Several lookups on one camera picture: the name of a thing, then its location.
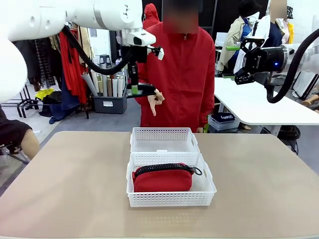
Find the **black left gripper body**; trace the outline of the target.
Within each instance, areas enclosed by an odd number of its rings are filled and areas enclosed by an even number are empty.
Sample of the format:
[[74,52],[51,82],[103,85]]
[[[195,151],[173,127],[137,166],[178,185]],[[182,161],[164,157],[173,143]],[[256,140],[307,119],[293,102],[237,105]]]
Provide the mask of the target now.
[[129,48],[129,62],[130,63],[146,63],[148,57],[148,49],[146,46],[131,46]]

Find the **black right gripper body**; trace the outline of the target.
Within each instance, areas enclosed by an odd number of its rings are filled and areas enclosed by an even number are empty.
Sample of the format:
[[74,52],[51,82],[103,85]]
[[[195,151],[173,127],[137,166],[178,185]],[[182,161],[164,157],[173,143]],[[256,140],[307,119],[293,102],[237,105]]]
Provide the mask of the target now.
[[245,54],[242,70],[250,74],[281,72],[284,66],[285,50],[283,47],[256,47]]

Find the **person's right hand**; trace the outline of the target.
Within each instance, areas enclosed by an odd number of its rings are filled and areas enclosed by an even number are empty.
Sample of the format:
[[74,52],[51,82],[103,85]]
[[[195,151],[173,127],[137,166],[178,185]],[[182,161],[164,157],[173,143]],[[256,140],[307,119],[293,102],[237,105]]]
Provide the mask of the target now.
[[161,105],[163,101],[165,100],[162,92],[160,92],[158,89],[155,89],[155,94],[148,96],[148,102],[151,108],[151,111],[153,113],[153,116],[155,117],[157,115],[156,113],[156,106]]

